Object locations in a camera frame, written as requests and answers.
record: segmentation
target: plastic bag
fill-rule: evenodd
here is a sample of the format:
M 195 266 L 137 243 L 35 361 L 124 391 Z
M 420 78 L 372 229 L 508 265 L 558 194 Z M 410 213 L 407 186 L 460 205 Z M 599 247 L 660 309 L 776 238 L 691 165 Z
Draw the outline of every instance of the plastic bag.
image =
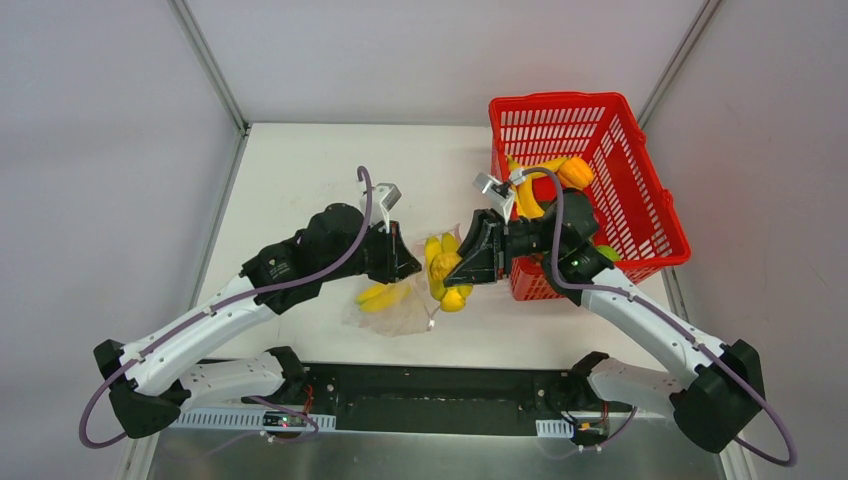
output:
M 431 233 L 407 245 L 410 252 L 422 265 L 426 265 L 424 245 L 427 238 L 451 233 L 457 239 L 459 224 L 450 230 Z M 430 296 L 427 273 L 416 273 L 401 282 L 381 285 L 362 277 L 357 283 L 356 295 L 351 299 L 352 315 L 347 316 L 350 323 L 367 328 L 383 336 L 396 337 L 426 333 L 436 324 L 439 302 Z

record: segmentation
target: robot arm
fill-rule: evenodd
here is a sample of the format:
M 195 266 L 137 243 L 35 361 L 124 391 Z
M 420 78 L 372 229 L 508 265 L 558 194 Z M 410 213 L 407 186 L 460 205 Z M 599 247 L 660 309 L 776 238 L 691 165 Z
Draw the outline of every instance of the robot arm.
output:
M 588 390 L 591 397 L 628 403 L 673 418 L 690 440 L 713 453 L 723 450 L 761 410 L 750 395 L 694 345 L 723 352 L 719 358 L 763 395 L 756 350 L 741 340 L 726 345 L 636 288 L 592 245 L 591 237 L 599 225 L 585 194 L 574 189 L 564 191 L 566 208 L 561 234 L 554 238 L 558 221 L 555 209 L 548 209 L 542 218 L 508 221 L 504 213 L 509 212 L 507 207 L 514 194 L 485 174 L 477 178 L 475 185 L 492 200 L 494 208 L 474 212 L 470 231 L 458 251 L 462 260 L 445 278 L 446 287 L 495 282 L 509 275 L 514 258 L 541 256 L 548 283 L 557 293 L 612 322 L 667 370 L 639 368 L 593 352 L 569 372 L 567 381 L 572 382 L 572 389 Z M 554 242 L 559 245 L 555 262 L 551 248 Z M 558 272 L 552 271 L 554 264 Z M 563 288 L 554 280 L 555 274 L 574 287 L 588 288 Z M 663 321 L 658 312 L 670 323 Z
M 389 219 L 400 191 L 395 185 L 379 184 L 371 193 L 376 208 L 372 208 L 362 243 L 347 261 L 320 280 L 285 290 L 254 292 L 305 278 L 342 257 L 364 221 L 363 214 L 350 205 L 330 205 L 291 238 L 264 247 L 212 298 L 153 334 L 125 345 L 113 340 L 98 345 L 94 355 L 104 379 L 135 360 L 109 392 L 127 435 L 150 435 L 168 426 L 182 411 L 222 400 L 249 395 L 285 400 L 299 392 L 303 371 L 288 348 L 242 360 L 199 362 L 242 331 L 318 296 L 323 282 L 364 274 L 392 283 L 421 271 L 421 264 L 404 246 L 399 224 Z M 240 298 L 215 307 L 232 297 Z M 198 314 L 203 318 L 181 327 Z M 173 336 L 142 355 L 166 335 Z

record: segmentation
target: white wall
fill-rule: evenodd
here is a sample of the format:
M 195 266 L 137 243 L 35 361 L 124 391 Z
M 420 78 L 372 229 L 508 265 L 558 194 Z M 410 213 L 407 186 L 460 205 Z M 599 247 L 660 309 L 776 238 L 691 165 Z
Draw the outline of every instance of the white wall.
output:
M 730 1 L 648 128 L 692 243 L 693 321 L 760 351 L 766 394 L 800 449 L 794 471 L 848 467 L 848 3 Z M 746 431 L 785 456 L 765 415 Z
M 193 0 L 255 122 L 488 125 L 496 96 L 619 91 L 637 112 L 703 0 Z
M 0 477 L 112 478 L 92 348 L 187 307 L 235 128 L 164 1 L 2 2 L 0 65 Z

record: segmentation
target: white table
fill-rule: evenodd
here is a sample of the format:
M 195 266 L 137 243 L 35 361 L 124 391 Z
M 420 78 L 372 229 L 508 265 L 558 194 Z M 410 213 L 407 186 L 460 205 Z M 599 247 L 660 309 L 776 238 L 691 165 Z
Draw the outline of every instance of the white table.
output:
M 471 186 L 489 171 L 491 132 L 479 127 L 395 125 L 253 126 L 211 256 L 200 298 L 208 298 L 260 248 L 289 238 L 328 204 L 358 204 L 356 167 L 374 183 L 396 183 L 394 207 L 410 242 L 460 223 L 488 207 Z M 325 284 L 321 295 L 269 323 L 243 332 L 213 355 L 254 355 L 289 345 L 308 362 L 482 368 L 571 367 L 598 350 L 649 368 L 659 363 L 602 318 L 566 300 L 516 302 L 509 284 L 475 287 L 468 306 L 440 313 L 428 333 L 386 337 L 350 325 L 361 280 Z M 666 305 L 659 274 L 642 282 Z

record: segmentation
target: red basket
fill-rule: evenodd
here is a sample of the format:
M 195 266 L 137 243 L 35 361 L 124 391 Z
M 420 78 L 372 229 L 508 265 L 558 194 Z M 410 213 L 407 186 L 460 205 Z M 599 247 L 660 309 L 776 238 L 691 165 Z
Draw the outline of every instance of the red basket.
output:
M 610 245 L 622 260 L 616 266 L 634 283 L 663 267 L 680 265 L 691 252 L 672 206 L 645 149 L 627 100 L 618 93 L 539 93 L 496 98 L 492 123 L 492 174 L 509 175 L 506 155 L 524 166 L 562 156 L 580 156 L 595 172 L 586 193 L 595 206 L 600 231 L 596 245 Z M 534 181 L 540 201 L 556 191 L 548 178 Z M 535 260 L 513 260 L 510 274 L 516 300 L 557 298 Z

